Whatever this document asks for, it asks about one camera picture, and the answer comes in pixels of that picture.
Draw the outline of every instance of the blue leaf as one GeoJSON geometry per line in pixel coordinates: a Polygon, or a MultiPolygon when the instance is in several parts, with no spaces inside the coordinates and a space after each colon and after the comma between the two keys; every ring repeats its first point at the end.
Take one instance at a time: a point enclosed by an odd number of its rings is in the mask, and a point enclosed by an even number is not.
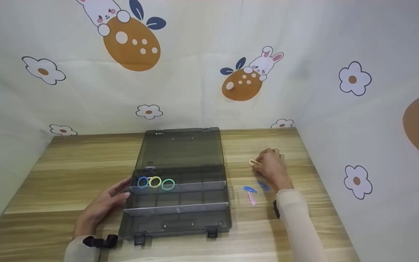
{"type": "Polygon", "coordinates": [[[225,76],[230,75],[233,72],[234,72],[234,70],[232,68],[228,68],[228,67],[221,68],[221,73],[225,76]]]}
{"type": "Polygon", "coordinates": [[[243,65],[245,64],[246,58],[240,58],[240,60],[237,62],[236,68],[237,70],[239,70],[240,68],[243,67],[243,65]]]}
{"type": "Polygon", "coordinates": [[[143,7],[141,6],[138,0],[129,0],[128,4],[130,5],[130,10],[132,10],[133,15],[142,21],[143,20],[143,7]]]}
{"type": "Polygon", "coordinates": [[[152,30],[160,30],[161,28],[166,26],[166,21],[161,17],[150,17],[147,21],[147,27],[152,30]]]}

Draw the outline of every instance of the box latch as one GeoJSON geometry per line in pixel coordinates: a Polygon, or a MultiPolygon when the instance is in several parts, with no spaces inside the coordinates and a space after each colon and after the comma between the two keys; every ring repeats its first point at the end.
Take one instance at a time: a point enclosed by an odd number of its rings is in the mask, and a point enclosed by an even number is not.
{"type": "Polygon", "coordinates": [[[140,234],[135,236],[135,240],[133,241],[134,246],[143,246],[145,245],[145,242],[147,240],[147,237],[145,234],[140,234]]]}
{"type": "Polygon", "coordinates": [[[206,230],[206,236],[208,238],[216,238],[218,237],[218,228],[212,227],[206,230]]]}

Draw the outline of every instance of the rabbit ear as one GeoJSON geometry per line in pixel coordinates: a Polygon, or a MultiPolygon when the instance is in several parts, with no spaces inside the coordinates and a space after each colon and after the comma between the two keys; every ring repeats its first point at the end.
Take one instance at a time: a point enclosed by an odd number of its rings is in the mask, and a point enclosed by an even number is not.
{"type": "Polygon", "coordinates": [[[263,47],[263,52],[261,53],[262,57],[269,57],[271,56],[272,53],[272,47],[270,46],[265,46],[263,47]]]}
{"type": "Polygon", "coordinates": [[[279,52],[279,53],[275,54],[275,55],[272,57],[272,60],[274,61],[274,63],[277,63],[277,62],[279,62],[279,60],[281,60],[283,57],[284,57],[284,53],[283,53],[283,52],[279,52]]]}

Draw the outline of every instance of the hand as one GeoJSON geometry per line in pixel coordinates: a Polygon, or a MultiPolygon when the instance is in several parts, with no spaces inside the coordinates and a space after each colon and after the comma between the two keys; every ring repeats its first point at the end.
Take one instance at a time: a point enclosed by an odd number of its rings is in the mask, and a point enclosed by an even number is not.
{"type": "Polygon", "coordinates": [[[254,164],[252,169],[261,173],[268,179],[278,190],[293,189],[292,179],[287,174],[284,164],[284,155],[279,154],[279,149],[267,148],[261,151],[256,161],[261,164],[254,164]]]}
{"type": "Polygon", "coordinates": [[[130,177],[110,186],[93,199],[78,217],[73,229],[72,239],[82,235],[95,234],[96,225],[110,210],[124,204],[125,200],[130,196],[128,192],[129,184],[130,177]]]}

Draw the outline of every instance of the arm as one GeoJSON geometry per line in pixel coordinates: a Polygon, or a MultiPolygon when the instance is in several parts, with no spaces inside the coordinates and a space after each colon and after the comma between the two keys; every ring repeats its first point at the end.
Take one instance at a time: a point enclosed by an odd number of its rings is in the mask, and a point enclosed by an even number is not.
{"type": "Polygon", "coordinates": [[[302,194],[295,189],[282,189],[276,195],[281,220],[287,229],[296,262],[327,262],[302,194]]]}
{"type": "Polygon", "coordinates": [[[276,195],[280,219],[284,222],[296,262],[327,262],[302,194],[294,189],[279,149],[268,148],[256,158],[252,168],[262,174],[279,190],[276,195]]]}
{"type": "Polygon", "coordinates": [[[124,179],[101,192],[78,217],[72,241],[67,246],[64,262],[98,262],[100,249],[88,247],[83,240],[95,237],[98,223],[115,207],[121,206],[130,196],[127,192],[130,178],[124,179]]]}

